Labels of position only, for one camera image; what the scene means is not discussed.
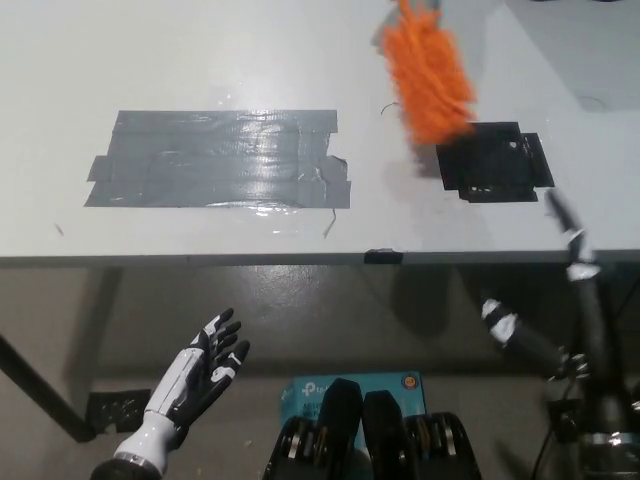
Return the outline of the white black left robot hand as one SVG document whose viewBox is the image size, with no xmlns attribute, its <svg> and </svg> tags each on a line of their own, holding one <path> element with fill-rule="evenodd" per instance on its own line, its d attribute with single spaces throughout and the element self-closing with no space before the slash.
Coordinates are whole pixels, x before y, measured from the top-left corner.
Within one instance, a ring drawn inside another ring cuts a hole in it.
<svg viewBox="0 0 640 480">
<path fill-rule="evenodd" d="M 191 425 L 231 385 L 250 342 L 238 339 L 239 321 L 229 308 L 207 323 L 175 357 L 151 394 L 141 427 L 116 449 L 114 458 L 164 475 L 169 454 Z"/>
</svg>

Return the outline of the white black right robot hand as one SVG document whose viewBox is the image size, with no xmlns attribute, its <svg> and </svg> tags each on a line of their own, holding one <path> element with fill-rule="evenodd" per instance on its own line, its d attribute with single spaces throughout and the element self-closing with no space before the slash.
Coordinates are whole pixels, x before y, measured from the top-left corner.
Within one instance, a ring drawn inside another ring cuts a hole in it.
<svg viewBox="0 0 640 480">
<path fill-rule="evenodd" d="M 573 377 L 582 382 L 583 407 L 579 431 L 592 444 L 614 447 L 639 442 L 639 413 L 623 376 L 620 341 L 611 310 L 601 264 L 586 229 L 557 189 L 546 193 L 546 202 L 559 223 L 569 254 L 566 277 L 579 303 L 578 333 L 582 351 L 570 354 L 554 346 L 503 302 L 485 297 L 481 318 L 489 334 L 505 351 L 522 356 L 547 378 Z"/>
</svg>

